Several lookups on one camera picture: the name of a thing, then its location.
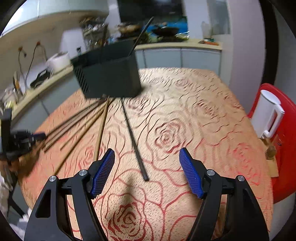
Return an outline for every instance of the metal screw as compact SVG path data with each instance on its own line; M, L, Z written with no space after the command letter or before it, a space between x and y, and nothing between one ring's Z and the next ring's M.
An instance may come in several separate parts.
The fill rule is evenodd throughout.
M86 174L87 174L87 170L84 170L84 169L79 172L80 176L85 176Z
M240 182L243 182L243 181L244 181L244 177L243 177L243 176L238 176L237 179L238 179Z
M213 176L213 175L215 175L215 171L212 170L212 169L209 169L209 170L207 170L207 174L208 174L209 176Z
M56 179L57 179L56 176L51 176L51 177L49 178L49 181L50 181L50 182L54 182Z

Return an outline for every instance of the wooden stick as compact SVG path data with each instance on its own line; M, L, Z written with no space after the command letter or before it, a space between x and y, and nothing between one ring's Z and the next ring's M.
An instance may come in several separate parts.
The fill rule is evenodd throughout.
M65 130L66 127L68 128L69 126L73 126L73 124L76 124L77 122L79 122L82 118L87 116L90 112L92 112L97 107L98 107L98 104L92 106L90 109L88 109L86 112L84 112L83 115L79 115L77 117L74 117L73 121L71 121L69 124L65 124L65 126L62 127L62 130L60 130L59 133L61 133L61 131L62 131L62 133L64 133L64 130ZM47 139L45 144L47 145L48 143L50 143L55 138L56 138L56 135L49 138L49 139Z
M102 104L99 109L101 110L105 106L106 106L106 103ZM57 140L59 140L65 133L67 133L67 131L69 131L73 126L75 126L79 121L81 121L85 116L87 116L90 112L92 112L97 107L98 106L96 106L96 105L93 106L91 109L89 109L89 111L87 113L85 113L84 115L80 116L77 120L75 120L74 122L72 122L66 129L64 129L63 131L61 131L57 136L55 136L52 139L50 139L46 143L46 148L44 149L44 152L47 152L49 150L49 148L52 147L53 144L57 142Z
M65 121L63 121L62 123L60 123L59 125L57 125L55 128L53 128L49 133L47 133L47 137L50 136L52 133L54 133L57 129L59 129L60 127L62 127L64 124L66 124L67 122L69 122L70 120L72 120L74 117L76 117L77 115L79 115L81 112L85 111L86 109L92 107L95 104L100 104L104 102L104 100L98 100L95 101L92 104L89 104L88 106L84 107L82 110L78 111L77 113L75 113L74 115L70 116L68 119L66 119Z
M98 112L94 113L94 115L92 117L90 117L88 120L86 120L83 124L81 124L81 126L74 132L72 133L68 139L66 141L63 142L63 144L60 146L59 150L62 150L66 145L67 143L79 132L82 130L82 128L88 123L90 122L94 117L96 117Z
M100 125L98 137L96 140L96 148L94 150L94 161L97 161L98 157L99 157L99 150L100 150L100 145L101 145L101 141L102 141L103 130L104 130L104 126L105 126L105 122L106 122L106 118L107 118L107 113L108 113L109 96L108 96L106 102L107 102L107 104L105 105L103 119L102 119L102 122Z
M71 152L74 150L74 148L77 146L77 144L79 143L79 141L82 139L82 137L85 135L85 133L92 127L92 125L97 121L97 119L101 116L103 110L99 111L98 114L96 115L96 117L85 127L84 131L79 135L79 137L77 138L77 140L73 143L73 145L71 146L71 148L67 151L67 153L64 155L59 167L57 168L57 170L54 172L54 175L56 176L59 171L61 170L63 164L65 163L65 161L67 160L67 158L69 157L69 155L71 154Z

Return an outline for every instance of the black metal rod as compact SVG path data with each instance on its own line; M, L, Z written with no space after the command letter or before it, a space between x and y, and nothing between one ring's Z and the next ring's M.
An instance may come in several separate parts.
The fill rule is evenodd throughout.
M102 43L101 43L101 50L100 50L100 63L102 62L103 47L104 47L104 44L106 41L107 30L108 30L108 24L105 23L104 31L103 31L103 38L102 38Z
M130 53L128 54L129 56L133 53L133 51L135 50L135 48L137 47L141 37L143 36L143 34L146 32L147 28L150 26L151 22L153 21L154 17L152 17L148 23L146 24L146 26L143 28L142 32L140 33L139 37L137 38L135 44L133 45L133 48L131 49Z
M121 98L121 103L122 103L123 113L124 113L124 116L126 118L126 125L128 126L128 131L130 133L131 143L133 144L133 148L134 148L135 153L136 153L136 157L137 157L137 160L138 160L138 163L139 163L139 166L140 166L140 170L141 170L142 176L143 176L144 180L147 182L147 181L149 181L149 177L147 175L147 172L146 172L146 169L145 169L145 166L144 166L142 157L141 157L141 155L139 153L138 146L137 146L136 141L135 141L135 138L133 136L133 131L131 129L131 125L129 123L129 120L128 120L128 117L127 117L127 114L126 114L126 110L124 108L124 103L123 103L123 99L122 98Z

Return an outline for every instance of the chopstick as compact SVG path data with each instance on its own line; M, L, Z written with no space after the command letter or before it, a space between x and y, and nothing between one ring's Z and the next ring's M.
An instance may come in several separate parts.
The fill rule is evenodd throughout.
M101 141L102 141L103 130L104 130L104 126L105 126L105 122L106 122L106 118L107 118L107 113L108 113L108 103L109 103L109 96L108 96L107 101L106 101L104 114L103 114L103 119L102 119L102 122L101 122L101 125L100 125L98 137L97 137L97 140L96 140L96 147L95 147L95 150L94 150L94 161L97 161L98 157L99 157L99 150L100 150L100 145L101 145Z
M135 44L133 45L133 48L131 49L131 51L130 51L130 53L128 54L128 56L130 56L130 55L133 53L133 51L134 51L135 48L137 47L137 45L138 45L138 43L139 43L141 37L142 37L143 34L146 32L147 28L150 26L150 24L151 24L151 22L153 21L153 19L154 19L154 17L152 17L152 18L148 21L148 23L146 24L146 26L143 28L142 32L140 33L139 37L137 38L137 40L136 40Z
M95 104L99 104L100 102L104 102L104 100L98 100L95 101L92 104L89 104L88 106L84 107L82 110L78 111L77 113L75 113L74 115L70 116L68 119L66 119L65 121L63 121L62 123L60 123L59 125L57 125L56 127L54 127L49 133L47 133L47 137L50 136L51 134L53 134L56 130L58 130L60 127L62 127L63 125L65 125L67 122L71 121L74 117L76 117L77 115L79 115L80 113L82 113L83 111L85 111L86 109L92 107Z
M47 141L45 143L46 147L44 149L44 152L47 152L48 149L57 142L58 139L60 139L67 131L69 131L73 126L75 126L79 121L81 121L85 116L87 116L90 112L92 112L95 108L97 108L98 105L95 105L93 107L91 107L85 114L83 114L82 116L80 116L79 118L77 118L75 121L73 121L70 125L67 126L67 128L63 129L63 131L61 131L57 136L51 138L49 141Z
M94 113L94 115L92 117L90 117L88 120L86 120L85 122L83 122L83 124L81 124L81 126L74 132L72 133L68 139L66 141L63 142L63 144L60 146L60 150L62 150L66 145L67 143L79 132L82 130L82 128L88 123L90 122L96 115L97 115L98 112Z
M79 141L82 139L82 137L85 135L85 133L92 127L92 125L97 121L97 119L101 116L101 114L103 113L103 110L101 109L96 117L85 127L85 130L78 136L77 140L73 143L73 145L70 147L70 149L67 151L67 153L64 155L62 161L60 162L57 170L54 172L54 175L56 176L59 171L61 170L63 164L65 163L65 161L67 160L67 158L69 157L69 155L71 154L71 152L74 150L74 148L77 146L77 144L79 143Z
M121 98L121 103L122 103L123 113L124 113L124 116L125 116L125 119L126 119L126 125L128 126L128 131L129 131L129 134L130 134L130 137L131 137L131 143L132 143L133 148L135 150L136 157L137 157L137 160L138 160L138 163L139 163L139 166L140 166L142 176L143 176L145 181L149 181L149 177L147 175L147 172L146 172L142 157L141 157L141 155L139 153L138 146L137 146L135 138L133 136L133 131L131 129L131 125L129 123L129 120L128 120L128 117L127 117L127 114L126 114L126 110L124 108L124 103L123 103L122 98Z

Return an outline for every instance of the kettle handle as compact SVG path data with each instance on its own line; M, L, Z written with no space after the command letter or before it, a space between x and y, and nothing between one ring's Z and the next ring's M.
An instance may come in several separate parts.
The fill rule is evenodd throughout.
M279 127L279 124L281 123L281 120L285 114L284 109L278 104L274 105L274 110L277 114L276 119L275 119L270 131L266 130L263 132L263 135L267 138L271 138L274 135L274 133L276 132L277 128Z

